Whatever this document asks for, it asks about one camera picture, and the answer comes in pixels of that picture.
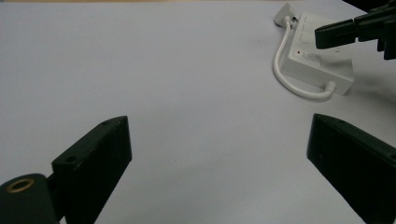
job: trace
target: white surface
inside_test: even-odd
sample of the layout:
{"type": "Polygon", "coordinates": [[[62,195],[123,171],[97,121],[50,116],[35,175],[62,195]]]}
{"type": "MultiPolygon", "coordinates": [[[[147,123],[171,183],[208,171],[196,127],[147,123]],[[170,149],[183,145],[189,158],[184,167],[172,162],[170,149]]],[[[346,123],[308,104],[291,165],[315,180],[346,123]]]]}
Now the white surface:
{"type": "Polygon", "coordinates": [[[284,50],[281,71],[322,89],[332,81],[336,84],[335,93],[343,95],[354,80],[350,46],[317,49],[315,43],[315,30],[334,22],[303,12],[289,46],[284,50]]]}
{"type": "MultiPolygon", "coordinates": [[[[98,224],[362,223],[306,143],[324,113],[396,146],[395,62],[357,43],[347,96],[285,91],[271,70],[283,4],[1,4],[0,182],[51,174],[83,134],[127,115],[134,160],[98,224]]],[[[340,1],[293,6],[335,20],[362,13],[340,1]]]]}

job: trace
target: screw hole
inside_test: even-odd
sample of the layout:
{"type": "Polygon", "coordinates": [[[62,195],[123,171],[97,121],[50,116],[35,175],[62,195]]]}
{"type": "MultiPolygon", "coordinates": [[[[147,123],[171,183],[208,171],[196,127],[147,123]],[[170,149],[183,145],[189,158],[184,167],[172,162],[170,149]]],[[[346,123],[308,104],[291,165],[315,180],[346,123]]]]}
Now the screw hole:
{"type": "Polygon", "coordinates": [[[68,158],[66,159],[66,161],[67,161],[67,162],[72,162],[72,161],[75,161],[76,159],[77,159],[77,157],[71,156],[71,157],[68,157],[68,158]]]}
{"type": "Polygon", "coordinates": [[[29,189],[35,181],[32,178],[21,179],[15,181],[14,183],[8,185],[7,192],[8,193],[18,193],[23,190],[29,189]]]}

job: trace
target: power outlet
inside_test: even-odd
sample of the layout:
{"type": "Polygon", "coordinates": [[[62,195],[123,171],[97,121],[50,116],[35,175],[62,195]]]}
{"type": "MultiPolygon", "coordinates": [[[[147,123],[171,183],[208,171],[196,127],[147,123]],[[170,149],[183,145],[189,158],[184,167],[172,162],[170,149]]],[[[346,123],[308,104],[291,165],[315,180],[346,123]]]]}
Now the power outlet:
{"type": "Polygon", "coordinates": [[[315,44],[315,30],[334,22],[303,12],[293,39],[283,50],[280,71],[319,88],[333,81],[336,84],[335,93],[343,95],[354,81],[350,47],[317,49],[315,44]]]}

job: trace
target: electrical socket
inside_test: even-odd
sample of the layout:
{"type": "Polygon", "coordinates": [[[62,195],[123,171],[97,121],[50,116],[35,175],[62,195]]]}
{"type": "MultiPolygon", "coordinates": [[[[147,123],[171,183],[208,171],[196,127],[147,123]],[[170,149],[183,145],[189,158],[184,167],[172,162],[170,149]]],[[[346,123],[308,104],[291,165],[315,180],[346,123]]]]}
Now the electrical socket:
{"type": "Polygon", "coordinates": [[[334,22],[303,12],[294,37],[281,55],[280,71],[322,89],[327,82],[333,81],[335,93],[343,95],[354,81],[350,47],[317,49],[315,43],[315,30],[334,22]]]}
{"type": "Polygon", "coordinates": [[[285,4],[275,15],[274,21],[278,26],[286,28],[285,17],[288,16],[292,21],[297,20],[294,16],[296,13],[294,12],[294,8],[289,4],[285,4]]]}

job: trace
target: white cord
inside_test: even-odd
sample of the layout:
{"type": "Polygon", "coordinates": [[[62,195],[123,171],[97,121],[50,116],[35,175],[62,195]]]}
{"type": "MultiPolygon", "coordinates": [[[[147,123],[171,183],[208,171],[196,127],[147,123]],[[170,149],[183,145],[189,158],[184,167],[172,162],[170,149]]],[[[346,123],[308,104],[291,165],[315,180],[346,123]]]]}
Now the white cord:
{"type": "Polygon", "coordinates": [[[335,90],[335,83],[332,81],[329,81],[325,85],[324,92],[310,92],[310,91],[303,91],[298,89],[297,87],[293,86],[290,82],[288,82],[283,74],[279,70],[279,58],[280,54],[282,53],[283,48],[285,48],[286,42],[288,41],[289,34],[290,34],[290,17],[286,16],[285,17],[285,22],[286,22],[286,33],[283,36],[283,40],[280,43],[279,49],[276,52],[276,56],[274,58],[274,63],[273,63],[273,69],[275,76],[277,80],[289,91],[293,92],[296,95],[299,95],[301,97],[311,99],[311,100],[323,100],[326,98],[329,98],[332,93],[335,90]]]}

